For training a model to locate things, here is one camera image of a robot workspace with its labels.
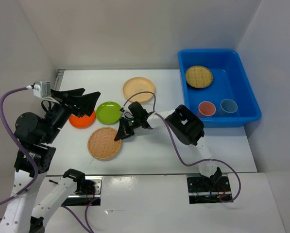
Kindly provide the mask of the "blue plastic cup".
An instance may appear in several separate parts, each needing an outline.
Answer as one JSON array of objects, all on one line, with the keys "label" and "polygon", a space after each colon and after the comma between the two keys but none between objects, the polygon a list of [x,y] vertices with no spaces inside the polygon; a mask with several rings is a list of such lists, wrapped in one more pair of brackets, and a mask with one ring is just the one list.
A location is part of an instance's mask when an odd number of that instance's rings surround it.
[{"label": "blue plastic cup", "polygon": [[238,111],[238,105],[231,99],[223,99],[220,103],[219,116],[233,117]]}]

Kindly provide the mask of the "pink plastic cup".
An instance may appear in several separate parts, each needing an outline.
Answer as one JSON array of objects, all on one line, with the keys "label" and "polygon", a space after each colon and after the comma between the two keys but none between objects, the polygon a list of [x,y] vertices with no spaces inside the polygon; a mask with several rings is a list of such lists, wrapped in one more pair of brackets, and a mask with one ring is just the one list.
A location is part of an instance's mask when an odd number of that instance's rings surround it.
[{"label": "pink plastic cup", "polygon": [[216,107],[212,102],[202,101],[198,106],[198,117],[212,117],[216,113]]}]

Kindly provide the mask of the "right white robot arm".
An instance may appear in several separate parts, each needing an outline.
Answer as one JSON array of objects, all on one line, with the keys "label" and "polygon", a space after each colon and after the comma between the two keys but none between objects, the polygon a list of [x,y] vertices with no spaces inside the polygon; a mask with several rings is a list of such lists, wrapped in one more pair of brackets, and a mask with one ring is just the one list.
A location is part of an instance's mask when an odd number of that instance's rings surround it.
[{"label": "right white robot arm", "polygon": [[212,155],[205,143],[204,124],[193,112],[184,105],[163,113],[147,112],[137,101],[130,104],[128,109],[132,117],[120,117],[115,141],[133,136],[134,129],[139,127],[152,130],[165,126],[171,135],[175,135],[182,144],[190,146],[192,151],[201,156],[199,171],[204,189],[212,191],[218,187],[222,171],[213,168]]}]

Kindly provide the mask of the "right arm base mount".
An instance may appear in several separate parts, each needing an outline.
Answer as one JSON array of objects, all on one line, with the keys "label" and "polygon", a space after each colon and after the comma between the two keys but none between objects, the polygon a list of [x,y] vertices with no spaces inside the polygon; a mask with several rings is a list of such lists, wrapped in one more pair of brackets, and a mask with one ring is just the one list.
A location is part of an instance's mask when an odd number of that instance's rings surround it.
[{"label": "right arm base mount", "polygon": [[187,177],[188,198],[190,204],[220,203],[233,198],[229,179],[222,176],[220,180],[211,186],[205,177]]}]

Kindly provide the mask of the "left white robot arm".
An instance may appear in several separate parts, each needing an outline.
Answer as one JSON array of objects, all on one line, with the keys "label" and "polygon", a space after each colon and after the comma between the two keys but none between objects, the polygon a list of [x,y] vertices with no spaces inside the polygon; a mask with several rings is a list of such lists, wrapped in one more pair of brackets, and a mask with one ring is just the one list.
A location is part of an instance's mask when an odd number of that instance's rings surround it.
[{"label": "left white robot arm", "polygon": [[3,112],[6,95],[0,99],[0,118],[11,139],[18,146],[11,196],[4,200],[5,213],[0,233],[42,233],[64,201],[71,194],[94,193],[94,183],[85,174],[68,169],[56,187],[41,201],[36,198],[50,168],[56,149],[51,146],[70,116],[90,116],[100,92],[86,94],[83,88],[56,91],[38,84],[30,86],[35,96],[48,102],[45,115],[21,114],[12,130]]}]

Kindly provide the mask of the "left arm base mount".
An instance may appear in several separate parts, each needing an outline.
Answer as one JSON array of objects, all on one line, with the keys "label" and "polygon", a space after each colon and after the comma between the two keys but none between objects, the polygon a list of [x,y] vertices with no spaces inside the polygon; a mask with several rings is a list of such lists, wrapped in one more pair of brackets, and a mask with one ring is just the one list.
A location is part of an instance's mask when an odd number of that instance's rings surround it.
[{"label": "left arm base mount", "polygon": [[100,206],[102,192],[102,176],[86,176],[81,191],[71,194],[63,202],[64,206]]}]

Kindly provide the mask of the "green-rimmed bamboo tray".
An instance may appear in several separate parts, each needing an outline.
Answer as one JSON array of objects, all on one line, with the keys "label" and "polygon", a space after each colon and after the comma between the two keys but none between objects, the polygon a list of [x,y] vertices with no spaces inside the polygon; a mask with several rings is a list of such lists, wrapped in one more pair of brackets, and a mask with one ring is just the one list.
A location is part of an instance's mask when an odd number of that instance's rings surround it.
[{"label": "green-rimmed bamboo tray", "polygon": [[192,66],[185,72],[186,82],[189,86],[202,89],[210,86],[213,82],[212,72],[204,66]]}]

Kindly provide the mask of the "brown woven bamboo tray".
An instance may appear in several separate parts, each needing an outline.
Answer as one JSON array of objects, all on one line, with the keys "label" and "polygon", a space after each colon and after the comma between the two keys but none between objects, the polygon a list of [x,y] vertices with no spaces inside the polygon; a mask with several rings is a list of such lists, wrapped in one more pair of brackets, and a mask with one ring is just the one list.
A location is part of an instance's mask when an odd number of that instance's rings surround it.
[{"label": "brown woven bamboo tray", "polygon": [[115,141],[117,130],[102,127],[93,132],[89,137],[87,148],[92,157],[98,160],[113,159],[121,149],[121,140]]}]

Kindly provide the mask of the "beige plastic plate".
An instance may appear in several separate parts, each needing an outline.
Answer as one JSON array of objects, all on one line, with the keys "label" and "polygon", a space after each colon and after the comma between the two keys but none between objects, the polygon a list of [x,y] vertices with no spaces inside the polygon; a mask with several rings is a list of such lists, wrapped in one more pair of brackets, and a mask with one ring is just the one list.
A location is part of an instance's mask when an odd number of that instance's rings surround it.
[{"label": "beige plastic plate", "polygon": [[[155,85],[147,78],[144,77],[133,77],[125,82],[122,88],[123,94],[126,99],[129,99],[132,95],[144,91],[155,92]],[[151,93],[142,93],[136,95],[130,99],[131,102],[147,102],[153,95]]]}]

